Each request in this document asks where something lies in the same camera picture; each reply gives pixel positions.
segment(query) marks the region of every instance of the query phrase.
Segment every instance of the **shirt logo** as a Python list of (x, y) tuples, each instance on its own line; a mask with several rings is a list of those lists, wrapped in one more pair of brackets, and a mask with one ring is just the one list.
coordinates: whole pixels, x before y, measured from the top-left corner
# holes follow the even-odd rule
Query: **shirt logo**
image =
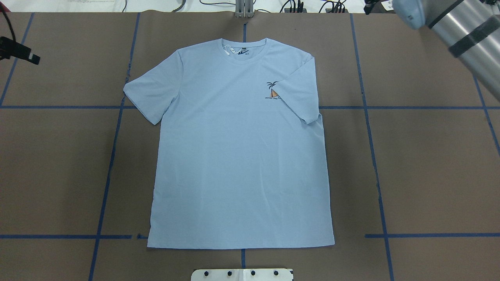
[(278, 81), (274, 81), (274, 82), (267, 82), (267, 85), (269, 86), (269, 89), (271, 90), (271, 94), (266, 97), (266, 99), (273, 99), (273, 100), (281, 100), (281, 97), (280, 95), (275, 92), (275, 90), (273, 90), (273, 87), (276, 85), (276, 83), (278, 83)]

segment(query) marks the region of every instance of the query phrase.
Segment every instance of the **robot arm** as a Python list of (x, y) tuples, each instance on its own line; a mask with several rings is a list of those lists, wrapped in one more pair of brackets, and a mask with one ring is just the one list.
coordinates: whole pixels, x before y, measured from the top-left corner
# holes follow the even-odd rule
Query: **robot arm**
[[(379, 0), (365, 0), (365, 12)], [(500, 19), (479, 0), (392, 0), (411, 28), (427, 25), (500, 101)]]

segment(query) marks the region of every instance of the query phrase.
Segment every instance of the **black band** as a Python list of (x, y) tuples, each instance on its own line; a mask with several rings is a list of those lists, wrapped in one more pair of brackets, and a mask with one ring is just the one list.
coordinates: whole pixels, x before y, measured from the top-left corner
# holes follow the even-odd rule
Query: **black band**
[(487, 21), (483, 22), (480, 26), (476, 27), (471, 33), (469, 33), (469, 35), (449, 47), (448, 50), (455, 58), (458, 58), (499, 28), (500, 20), (496, 16), (492, 15)]
[(457, 0), (453, 5), (449, 6), (444, 12), (442, 12), (438, 17), (436, 17), (435, 20), (433, 20), (429, 24), (429, 28), (433, 28), (434, 25), (436, 25), (442, 18), (444, 18), (446, 15), (448, 15), (449, 12), (451, 12), (453, 9), (455, 9), (460, 3), (462, 3), (464, 0)]

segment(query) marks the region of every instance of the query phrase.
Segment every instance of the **shirt sleeve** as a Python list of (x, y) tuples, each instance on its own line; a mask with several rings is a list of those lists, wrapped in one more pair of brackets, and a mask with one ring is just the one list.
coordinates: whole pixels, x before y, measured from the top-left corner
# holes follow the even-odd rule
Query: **shirt sleeve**
[(183, 62), (179, 51), (125, 84), (123, 91), (146, 119), (156, 125), (179, 95), (183, 78)]
[(310, 56), (272, 89), (304, 123), (310, 124), (318, 119), (320, 110), (314, 57)]

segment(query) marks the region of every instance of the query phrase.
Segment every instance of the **neckline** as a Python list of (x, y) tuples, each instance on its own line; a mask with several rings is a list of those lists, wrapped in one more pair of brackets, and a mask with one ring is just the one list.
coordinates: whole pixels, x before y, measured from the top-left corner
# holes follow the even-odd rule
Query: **neckline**
[[(224, 60), (226, 60), (230, 63), (233, 63), (233, 64), (237, 64), (237, 65), (245, 65), (245, 64), (251, 64), (251, 63), (254, 63), (254, 62), (260, 60), (268, 52), (271, 40), (269, 38), (264, 38), (262, 40), (255, 41), (255, 42), (235, 42), (235, 41), (229, 41), (229, 40), (220, 38), (218, 40), (215, 40), (215, 42), (216, 42), (215, 47), (218, 49), (219, 55), (221, 57), (223, 57)], [(237, 60), (237, 59), (230, 57), (229, 55), (227, 55), (224, 52), (224, 49), (222, 48), (224, 45), (229, 45), (233, 48), (251, 48), (251, 47), (258, 47), (258, 46), (264, 46), (264, 48), (256, 56), (254, 56), (252, 58), (245, 59), (245, 60)]]

